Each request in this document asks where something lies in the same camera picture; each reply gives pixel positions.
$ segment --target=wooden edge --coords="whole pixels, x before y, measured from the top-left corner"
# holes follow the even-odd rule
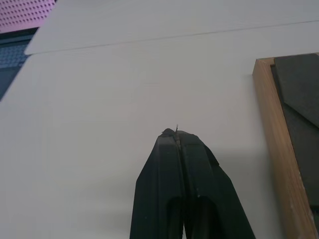
[[[274,58],[256,60],[253,79],[272,159],[275,187],[288,239],[318,239],[295,152],[270,66]]]

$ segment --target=white surface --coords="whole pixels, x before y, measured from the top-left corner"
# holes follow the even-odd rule
[[[232,179],[256,238],[281,239],[251,74],[318,42],[303,23],[31,56],[0,104],[0,238],[129,238],[135,181],[178,123]]]
[[[314,20],[318,0],[59,0],[26,53]]]

